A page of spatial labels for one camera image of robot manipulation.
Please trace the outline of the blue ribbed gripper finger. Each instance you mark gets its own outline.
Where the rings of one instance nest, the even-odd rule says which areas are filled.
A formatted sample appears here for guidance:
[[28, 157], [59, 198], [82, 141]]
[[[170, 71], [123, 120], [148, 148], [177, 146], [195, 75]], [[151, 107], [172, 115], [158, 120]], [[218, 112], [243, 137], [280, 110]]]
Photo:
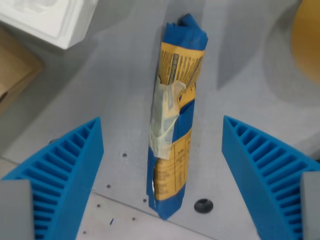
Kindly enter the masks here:
[[262, 240], [303, 239], [300, 182], [320, 164], [281, 140], [230, 116], [222, 153]]
[[5, 181], [29, 181], [35, 239], [76, 239], [103, 155], [101, 119], [96, 117], [3, 177]]

